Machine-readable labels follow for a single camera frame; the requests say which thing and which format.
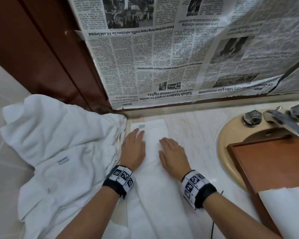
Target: marble countertop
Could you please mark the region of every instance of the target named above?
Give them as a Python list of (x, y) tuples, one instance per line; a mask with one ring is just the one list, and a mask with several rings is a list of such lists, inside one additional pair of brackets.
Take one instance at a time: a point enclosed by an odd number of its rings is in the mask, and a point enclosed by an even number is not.
[[(248, 106), (209, 109), (128, 119), (126, 133), (131, 123), (164, 119), (170, 138), (184, 147), (192, 169), (205, 176), (223, 196), (239, 206), (259, 221), (249, 195), (238, 187), (221, 166), (216, 154), (216, 139), (219, 131), (232, 118), (251, 110), (275, 109), (279, 105), (285, 109), (299, 104), (299, 101)], [(195, 238), (211, 238), (212, 220), (204, 210), (191, 213), (190, 220)], [(213, 239), (225, 238), (215, 226)]]

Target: newspaper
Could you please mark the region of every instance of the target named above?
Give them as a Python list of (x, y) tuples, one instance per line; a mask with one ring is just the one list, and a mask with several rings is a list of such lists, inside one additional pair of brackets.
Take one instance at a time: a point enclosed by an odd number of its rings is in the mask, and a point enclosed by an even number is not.
[(284, 78), (270, 95), (299, 93), (299, 68)]
[(69, 0), (114, 109), (268, 93), (299, 61), (299, 0)]

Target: chrome faucet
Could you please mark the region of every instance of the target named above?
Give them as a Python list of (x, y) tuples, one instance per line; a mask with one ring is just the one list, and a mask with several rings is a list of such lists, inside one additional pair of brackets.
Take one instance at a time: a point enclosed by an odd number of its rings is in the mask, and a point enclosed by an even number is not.
[(279, 112), (282, 106), (277, 107), (274, 110), (267, 110), (263, 113), (263, 117), (267, 122), (274, 122), (280, 127), (286, 128), (288, 131), (299, 137), (299, 125), (287, 114)]

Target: black cable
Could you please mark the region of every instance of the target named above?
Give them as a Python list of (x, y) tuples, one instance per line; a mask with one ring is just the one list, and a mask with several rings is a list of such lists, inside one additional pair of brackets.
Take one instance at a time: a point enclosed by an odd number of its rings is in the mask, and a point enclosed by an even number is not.
[(214, 224), (215, 224), (215, 222), (213, 221), (213, 225), (212, 225), (212, 227), (211, 227), (211, 237), (210, 237), (210, 239), (213, 239)]

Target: wristband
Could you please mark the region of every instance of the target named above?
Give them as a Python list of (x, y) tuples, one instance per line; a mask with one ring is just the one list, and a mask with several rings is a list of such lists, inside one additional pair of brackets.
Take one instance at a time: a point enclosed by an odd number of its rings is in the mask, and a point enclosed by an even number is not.
[(217, 192), (215, 186), (195, 170), (183, 178), (182, 193), (194, 210), (202, 208), (205, 199), (215, 192)]
[(135, 176), (128, 167), (116, 165), (107, 175), (102, 186), (110, 187), (125, 199), (135, 181)]

